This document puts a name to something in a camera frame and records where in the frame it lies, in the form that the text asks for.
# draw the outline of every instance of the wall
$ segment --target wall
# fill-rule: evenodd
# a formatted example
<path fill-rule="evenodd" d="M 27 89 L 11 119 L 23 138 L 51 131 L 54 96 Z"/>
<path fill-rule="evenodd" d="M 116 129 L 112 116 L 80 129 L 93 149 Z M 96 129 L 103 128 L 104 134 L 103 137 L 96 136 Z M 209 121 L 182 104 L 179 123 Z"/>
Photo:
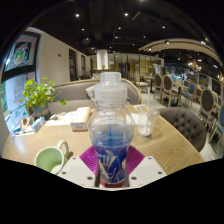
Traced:
<path fill-rule="evenodd" d="M 90 57 L 52 37 L 51 35 L 29 27 L 26 31 L 41 34 L 37 52 L 37 81 L 43 82 L 43 77 L 53 79 L 55 84 L 70 82 L 69 49 L 76 52 L 77 75 L 82 75 L 81 55 L 85 56 L 86 70 L 90 70 Z"/>

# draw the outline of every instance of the ceiling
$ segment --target ceiling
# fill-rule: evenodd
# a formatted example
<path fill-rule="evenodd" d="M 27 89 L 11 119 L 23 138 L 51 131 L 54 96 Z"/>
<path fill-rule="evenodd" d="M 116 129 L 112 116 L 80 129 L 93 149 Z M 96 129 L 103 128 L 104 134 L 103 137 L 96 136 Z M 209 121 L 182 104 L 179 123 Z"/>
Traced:
<path fill-rule="evenodd" d="M 150 42 L 170 38 L 189 38 L 210 45 L 194 21 L 160 0 L 67 1 L 43 13 L 30 26 L 86 55 L 94 55 L 98 49 L 108 49 L 110 53 L 158 55 L 164 57 L 165 65 L 183 67 L 188 67 L 193 59 L 202 59 L 198 62 L 202 73 L 217 78 L 220 71 L 217 61 L 197 51 L 174 49 L 143 53 L 138 50 Z"/>

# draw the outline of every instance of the plastic bottle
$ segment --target plastic bottle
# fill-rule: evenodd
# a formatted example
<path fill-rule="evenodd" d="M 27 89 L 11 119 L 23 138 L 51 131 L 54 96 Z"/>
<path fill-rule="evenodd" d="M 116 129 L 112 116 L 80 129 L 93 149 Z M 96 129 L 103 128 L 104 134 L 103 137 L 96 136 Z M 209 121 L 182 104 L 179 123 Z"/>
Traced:
<path fill-rule="evenodd" d="M 91 142 L 98 155 L 104 187 L 124 186 L 124 161 L 134 137 L 134 120 L 124 107 L 127 86 L 121 73 L 101 73 L 95 84 L 97 107 L 88 122 Z"/>

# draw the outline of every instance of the table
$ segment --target table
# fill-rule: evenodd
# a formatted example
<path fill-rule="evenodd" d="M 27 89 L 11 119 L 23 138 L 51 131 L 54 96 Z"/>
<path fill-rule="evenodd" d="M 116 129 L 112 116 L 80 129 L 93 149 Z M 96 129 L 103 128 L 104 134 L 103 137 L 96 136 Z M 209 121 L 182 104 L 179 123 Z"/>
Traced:
<path fill-rule="evenodd" d="M 127 105 L 127 109 L 136 113 L 131 105 Z M 204 162 L 194 146 L 161 116 L 156 120 L 151 136 L 139 136 L 137 126 L 134 133 L 131 145 L 144 156 L 153 156 L 167 175 Z M 72 132 L 70 125 L 44 125 L 35 134 L 16 136 L 12 143 L 9 136 L 2 158 L 34 165 L 34 158 L 42 148 L 56 146 L 60 140 L 67 141 L 71 155 L 74 156 L 81 156 L 92 146 L 88 132 Z"/>

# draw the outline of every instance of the chair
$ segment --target chair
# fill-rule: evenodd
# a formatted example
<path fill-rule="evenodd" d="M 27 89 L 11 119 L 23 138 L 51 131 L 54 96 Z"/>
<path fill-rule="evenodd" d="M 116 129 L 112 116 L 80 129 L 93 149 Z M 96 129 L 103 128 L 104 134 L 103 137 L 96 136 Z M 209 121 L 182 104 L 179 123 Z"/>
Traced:
<path fill-rule="evenodd" d="M 136 80 L 136 86 L 138 88 L 142 87 L 142 92 L 143 92 L 144 87 L 147 87 L 147 89 L 148 89 L 148 83 L 140 82 L 140 74 L 137 71 L 134 72 L 134 77 L 135 77 L 135 80 Z"/>
<path fill-rule="evenodd" d="M 222 98 L 219 95 L 216 95 L 217 97 L 217 102 L 215 103 L 215 108 L 212 111 L 212 115 L 215 117 L 215 119 L 213 120 L 212 126 L 211 126 L 211 130 L 212 132 L 214 131 L 214 126 L 216 125 L 216 121 L 219 119 L 219 111 L 220 111 L 220 106 L 222 103 Z"/>
<path fill-rule="evenodd" d="M 159 109 L 160 115 L 172 124 L 200 152 L 206 141 L 206 128 L 200 119 L 186 108 Z"/>
<path fill-rule="evenodd" d="M 212 126 L 212 121 L 215 118 L 212 114 L 215 102 L 216 100 L 213 92 L 207 87 L 204 88 L 201 93 L 198 117 L 205 123 L 206 126 L 210 124 L 210 128 Z"/>
<path fill-rule="evenodd" d="M 220 106 L 219 116 L 218 117 L 219 117 L 219 119 L 216 121 L 215 130 L 212 132 L 212 135 L 211 135 L 211 137 L 208 140 L 208 142 L 210 142 L 212 137 L 214 136 L 214 134 L 215 133 L 218 134 L 219 141 L 217 142 L 216 147 L 214 149 L 215 152 L 216 152 L 216 150 L 218 148 L 218 144 L 220 142 L 220 139 L 221 139 L 221 137 L 223 136 L 223 133 L 224 133 L 224 102 Z"/>
<path fill-rule="evenodd" d="M 184 86 L 187 86 L 187 87 L 188 87 L 189 84 L 190 84 L 190 83 L 189 83 L 187 80 L 184 80 Z"/>
<path fill-rule="evenodd" d="M 156 93 L 159 92 L 160 94 L 160 101 L 162 98 L 162 91 L 163 91 L 163 77 L 159 74 L 155 74 L 155 90 L 154 90 L 154 99 Z"/>
<path fill-rule="evenodd" d="M 162 103 L 163 103 L 163 98 L 166 96 L 169 99 L 168 107 L 170 107 L 170 101 L 173 98 L 179 99 L 178 106 L 180 106 L 181 96 L 173 92 L 173 80 L 169 75 L 164 76 L 163 87 L 164 87 L 164 92 L 162 97 Z"/>
<path fill-rule="evenodd" d="M 193 82 L 189 84 L 189 87 L 190 87 L 190 89 L 188 90 L 188 92 L 187 91 L 182 92 L 181 95 L 186 98 L 185 104 L 188 100 L 187 104 L 189 104 L 189 101 L 191 101 L 191 106 L 192 106 L 192 102 L 195 98 L 197 88 L 196 88 L 196 84 Z"/>
<path fill-rule="evenodd" d="M 183 85 L 183 80 L 182 80 L 181 78 L 179 78 L 179 79 L 175 79 L 175 80 L 174 80 L 174 83 L 177 84 L 177 85 L 179 85 L 179 86 L 182 86 L 182 85 Z M 173 90 L 174 90 L 176 93 L 178 93 L 178 91 L 179 91 L 179 87 L 176 87 L 176 86 L 174 85 Z"/>

